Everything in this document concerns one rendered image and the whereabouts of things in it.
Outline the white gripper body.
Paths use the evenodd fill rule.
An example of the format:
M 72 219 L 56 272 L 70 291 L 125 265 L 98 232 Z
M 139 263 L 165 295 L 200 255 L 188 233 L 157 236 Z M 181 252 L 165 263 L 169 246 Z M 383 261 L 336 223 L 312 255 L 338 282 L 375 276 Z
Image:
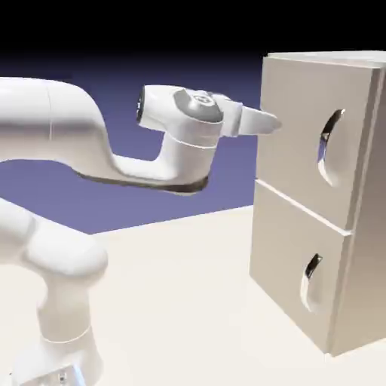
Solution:
M 281 127 L 280 120 L 273 114 L 243 106 L 238 134 L 242 136 L 268 135 Z

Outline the beige cabinet door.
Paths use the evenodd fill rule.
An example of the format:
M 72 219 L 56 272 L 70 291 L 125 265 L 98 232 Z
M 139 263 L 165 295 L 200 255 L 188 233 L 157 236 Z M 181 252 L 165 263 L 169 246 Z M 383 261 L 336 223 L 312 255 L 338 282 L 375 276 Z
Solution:
M 256 180 L 250 276 L 324 352 L 330 352 L 339 267 L 351 233 L 318 219 L 262 180 Z M 313 279 L 320 301 L 316 313 L 300 299 L 299 287 L 312 256 L 323 257 Z
M 257 176 L 335 226 L 354 227 L 354 213 L 373 114 L 384 79 L 378 63 L 270 55 L 262 67 L 261 107 L 282 126 L 259 137 Z M 328 141 L 332 187 L 317 168 L 320 133 L 337 109 L 345 113 Z

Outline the beige cabinet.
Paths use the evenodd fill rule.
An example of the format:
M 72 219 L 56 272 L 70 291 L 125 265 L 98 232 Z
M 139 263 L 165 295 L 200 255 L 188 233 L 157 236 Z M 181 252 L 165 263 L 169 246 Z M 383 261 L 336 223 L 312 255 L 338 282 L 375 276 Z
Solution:
M 346 230 L 351 233 L 351 240 L 339 267 L 331 350 L 328 352 L 337 356 L 386 339 L 386 52 L 324 51 L 270 55 L 308 60 L 363 61 L 384 67 L 384 79 L 379 88 L 378 104 L 363 161 L 354 227 Z M 274 189 L 278 194 L 295 201 Z M 298 201 L 295 202 L 311 215 L 328 221 Z

